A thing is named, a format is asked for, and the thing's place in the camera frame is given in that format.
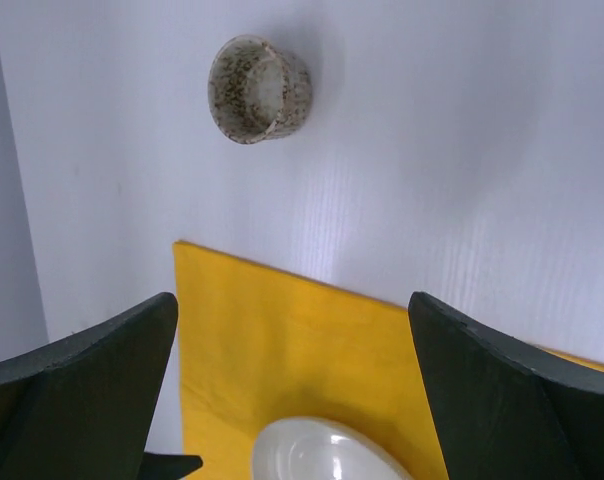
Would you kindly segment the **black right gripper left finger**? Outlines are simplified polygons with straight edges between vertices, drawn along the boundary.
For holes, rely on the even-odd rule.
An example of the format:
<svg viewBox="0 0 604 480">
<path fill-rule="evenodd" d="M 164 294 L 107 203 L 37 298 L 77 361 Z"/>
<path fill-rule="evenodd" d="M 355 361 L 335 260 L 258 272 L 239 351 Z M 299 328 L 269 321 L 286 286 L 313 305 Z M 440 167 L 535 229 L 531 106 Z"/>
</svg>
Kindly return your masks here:
<svg viewBox="0 0 604 480">
<path fill-rule="evenodd" d="M 177 327 L 160 293 L 0 362 L 0 479 L 134 479 Z"/>
</svg>

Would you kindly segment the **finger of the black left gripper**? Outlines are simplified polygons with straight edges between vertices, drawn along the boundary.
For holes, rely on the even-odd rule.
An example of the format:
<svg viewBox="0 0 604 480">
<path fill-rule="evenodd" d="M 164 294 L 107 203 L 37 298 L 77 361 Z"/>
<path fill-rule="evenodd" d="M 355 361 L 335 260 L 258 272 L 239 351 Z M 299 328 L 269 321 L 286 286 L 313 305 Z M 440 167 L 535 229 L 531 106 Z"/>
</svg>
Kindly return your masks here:
<svg viewBox="0 0 604 480">
<path fill-rule="evenodd" d="M 174 455 L 145 452 L 141 462 L 141 480 L 181 480 L 203 466 L 198 455 Z"/>
</svg>

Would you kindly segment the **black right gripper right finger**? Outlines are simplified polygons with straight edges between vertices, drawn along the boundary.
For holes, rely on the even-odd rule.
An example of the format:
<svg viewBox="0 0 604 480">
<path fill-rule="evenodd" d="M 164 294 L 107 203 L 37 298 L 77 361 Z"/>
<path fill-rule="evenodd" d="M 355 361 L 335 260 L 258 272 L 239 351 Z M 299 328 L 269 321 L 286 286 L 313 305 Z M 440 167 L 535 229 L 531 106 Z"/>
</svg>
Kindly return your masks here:
<svg viewBox="0 0 604 480">
<path fill-rule="evenodd" d="M 408 316 L 452 479 L 604 479 L 604 372 L 425 293 Z"/>
</svg>

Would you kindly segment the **white round plate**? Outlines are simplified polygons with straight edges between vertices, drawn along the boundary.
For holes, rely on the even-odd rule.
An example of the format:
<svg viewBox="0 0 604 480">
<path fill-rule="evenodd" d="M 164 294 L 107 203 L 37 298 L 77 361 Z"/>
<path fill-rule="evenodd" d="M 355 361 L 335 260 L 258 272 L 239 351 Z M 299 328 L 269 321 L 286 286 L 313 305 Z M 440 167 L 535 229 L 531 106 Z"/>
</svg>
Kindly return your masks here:
<svg viewBox="0 0 604 480">
<path fill-rule="evenodd" d="M 339 422 L 289 417 L 258 434 L 251 455 L 255 480 L 410 480 L 368 437 Z"/>
</svg>

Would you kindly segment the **yellow Pikachu placemat cloth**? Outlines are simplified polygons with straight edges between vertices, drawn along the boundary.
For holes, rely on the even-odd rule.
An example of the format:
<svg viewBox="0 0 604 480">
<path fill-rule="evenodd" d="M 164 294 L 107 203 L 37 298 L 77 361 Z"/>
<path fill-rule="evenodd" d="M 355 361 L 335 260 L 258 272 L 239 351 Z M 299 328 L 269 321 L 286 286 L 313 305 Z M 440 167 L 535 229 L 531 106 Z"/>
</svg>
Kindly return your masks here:
<svg viewBox="0 0 604 480">
<path fill-rule="evenodd" d="M 246 479 L 260 431 L 344 424 L 416 479 L 447 473 L 408 305 L 186 242 L 173 246 L 184 445 L 208 479 Z"/>
</svg>

